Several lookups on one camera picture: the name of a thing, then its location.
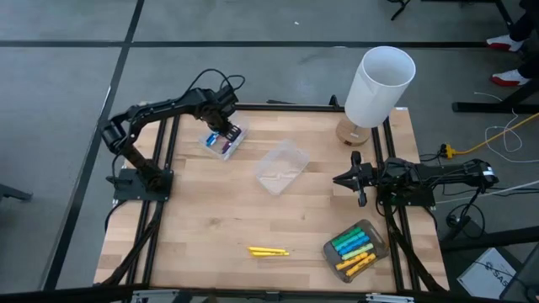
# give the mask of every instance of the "wooden table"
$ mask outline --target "wooden table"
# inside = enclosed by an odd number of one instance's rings
[[[250,130],[227,162],[213,158],[197,142],[206,130],[188,115],[180,120],[173,160],[173,192],[165,205],[151,286],[232,290],[395,291],[391,259],[384,258],[346,284],[324,261],[323,244],[361,220],[369,220],[385,237],[384,218],[375,210],[375,191],[359,208],[357,195],[334,185],[332,177],[350,169],[350,154],[359,150],[363,162],[376,165],[370,139],[350,147],[335,135],[343,113],[243,111]],[[398,157],[419,162],[408,111],[390,116]],[[384,158],[383,129],[379,127]],[[136,147],[151,157],[157,123],[141,133]],[[310,162],[280,196],[269,194],[254,177],[257,162],[278,142],[292,139]],[[106,279],[131,249],[141,209],[128,202],[111,217],[95,281]],[[436,281],[448,288],[434,222],[419,207],[408,207],[414,251]],[[253,258],[248,246],[283,247],[291,254]],[[136,281],[141,280],[146,252],[142,252]],[[407,263],[401,252],[405,285],[410,288]]]

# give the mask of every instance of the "person's foot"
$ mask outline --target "person's foot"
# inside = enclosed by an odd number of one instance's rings
[[[503,87],[515,87],[528,83],[530,79],[520,75],[519,71],[514,69],[508,72],[502,72],[492,75],[490,78],[492,82]]]
[[[509,35],[503,35],[488,39],[487,44],[488,47],[496,50],[518,51],[524,44],[524,41],[514,41],[509,37]]]

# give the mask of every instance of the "blue crayon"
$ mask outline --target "blue crayon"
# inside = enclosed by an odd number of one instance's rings
[[[349,246],[339,250],[339,255],[344,255],[346,253],[349,253],[351,251],[353,251],[354,249],[356,249],[358,246],[361,246],[362,244],[368,242],[370,239],[368,236],[364,236],[364,237],[361,237],[360,239],[358,240],[355,240],[354,242],[352,242]]]
[[[344,241],[344,242],[340,243],[339,245],[337,245],[337,246],[335,247],[335,250],[336,250],[336,251],[339,251],[339,250],[343,249],[344,247],[347,247],[350,243],[352,243],[352,242],[354,242],[354,241],[360,239],[360,238],[363,237],[364,235],[365,235],[365,233],[364,233],[363,231],[360,232],[359,234],[357,234],[357,235],[351,237],[350,239],[347,239],[346,241]]]

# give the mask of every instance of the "orange marker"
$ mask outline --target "orange marker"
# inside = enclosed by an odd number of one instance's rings
[[[344,262],[341,262],[337,265],[335,265],[335,268],[337,270],[341,270],[341,269],[344,269],[344,268],[347,268],[349,267],[350,265],[354,264],[354,263],[358,263],[359,261],[363,260],[364,258],[367,258],[367,256],[369,255],[368,252],[363,252],[363,253],[360,253],[359,255],[353,257],[353,258],[350,258]]]
[[[368,263],[374,261],[375,259],[376,259],[376,255],[374,253],[371,253],[367,258],[361,260],[353,268],[348,269],[346,271],[346,275],[351,276],[357,273],[360,269],[364,268]]]

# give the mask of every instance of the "clear plastic container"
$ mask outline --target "clear plastic container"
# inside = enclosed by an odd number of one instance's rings
[[[262,158],[256,167],[256,178],[271,194],[278,195],[308,163],[308,154],[296,148],[294,141],[284,140]]]
[[[216,138],[216,141],[208,146],[206,142],[214,133],[211,130],[208,130],[205,131],[203,135],[199,136],[199,143],[207,151],[225,161],[228,160],[228,158],[236,150],[239,144],[242,143],[249,130],[249,122],[247,117],[245,117],[244,115],[235,112],[230,117],[228,117],[228,119],[233,125],[235,125],[241,130],[241,133],[233,142],[230,142],[229,140],[227,140],[227,138],[223,136],[218,136]]]

